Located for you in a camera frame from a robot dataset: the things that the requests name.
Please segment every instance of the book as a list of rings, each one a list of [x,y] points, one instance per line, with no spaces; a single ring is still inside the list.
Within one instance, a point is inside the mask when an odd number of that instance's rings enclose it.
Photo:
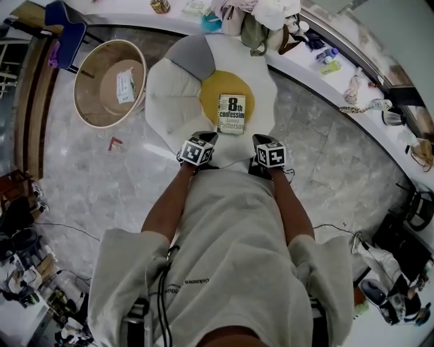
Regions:
[[[241,135],[244,132],[245,95],[221,94],[218,101],[217,132]]]

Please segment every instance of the shoe on floor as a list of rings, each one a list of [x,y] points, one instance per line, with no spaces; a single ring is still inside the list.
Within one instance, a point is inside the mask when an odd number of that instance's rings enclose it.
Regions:
[[[36,202],[36,208],[37,208],[41,213],[50,210],[50,208],[48,207],[48,205],[47,205],[46,203],[44,203],[43,201],[37,201],[37,202]]]
[[[33,194],[35,194],[35,196],[40,199],[41,197],[43,197],[43,192],[41,187],[38,185],[38,183],[36,183],[36,181],[32,181],[32,189],[33,189]]]
[[[354,239],[353,239],[353,246],[352,246],[352,248],[351,248],[351,254],[356,254],[356,253],[358,253],[358,248],[359,248],[359,245],[360,245],[360,243],[361,243],[361,232],[356,232],[355,234],[354,234]]]

